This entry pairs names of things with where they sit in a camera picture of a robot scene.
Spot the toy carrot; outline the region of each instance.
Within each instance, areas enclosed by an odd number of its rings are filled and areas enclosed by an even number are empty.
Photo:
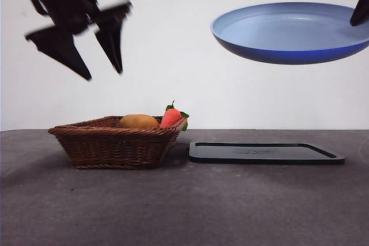
[[[160,127],[161,128],[170,127],[174,125],[181,118],[188,118],[188,117],[189,115],[186,114],[185,112],[181,112],[177,110],[176,108],[174,108],[174,100],[173,100],[172,104],[167,105],[165,109],[165,113],[161,120]],[[186,125],[183,126],[182,131],[186,131],[187,127],[188,127],[188,123],[186,123]]]

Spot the woven basket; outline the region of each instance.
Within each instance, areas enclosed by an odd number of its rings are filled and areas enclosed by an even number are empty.
[[[186,124],[181,118],[166,128],[117,128],[121,116],[56,126],[56,136],[72,162],[72,168],[157,168]],[[155,116],[161,123],[162,116]]]

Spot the white wall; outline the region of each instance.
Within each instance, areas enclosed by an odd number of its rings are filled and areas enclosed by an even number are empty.
[[[319,65],[284,66],[223,49],[211,21],[270,2],[357,0],[137,0],[122,32],[118,75],[90,32],[76,46],[87,82],[36,51],[24,34],[46,26],[29,0],[1,0],[1,127],[49,128],[106,115],[161,115],[173,99],[190,128],[369,128],[369,50]],[[116,3],[99,0],[100,6]]]

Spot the gray tabletop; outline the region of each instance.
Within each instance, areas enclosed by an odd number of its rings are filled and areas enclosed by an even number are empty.
[[[189,143],[304,142],[344,165],[195,164]],[[188,130],[159,169],[78,170],[1,133],[1,245],[369,245],[369,130]]]

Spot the green leaf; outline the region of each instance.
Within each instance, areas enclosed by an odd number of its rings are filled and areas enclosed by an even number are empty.
[[[189,126],[189,124],[186,122],[186,124],[183,126],[183,128],[182,128],[182,131],[186,131],[187,130],[187,127]]]
[[[186,114],[185,112],[180,112],[181,117],[183,118],[189,118],[190,116]]]
[[[165,111],[167,111],[169,109],[174,109],[174,100],[173,100],[171,105],[167,105],[167,107],[165,108]]]

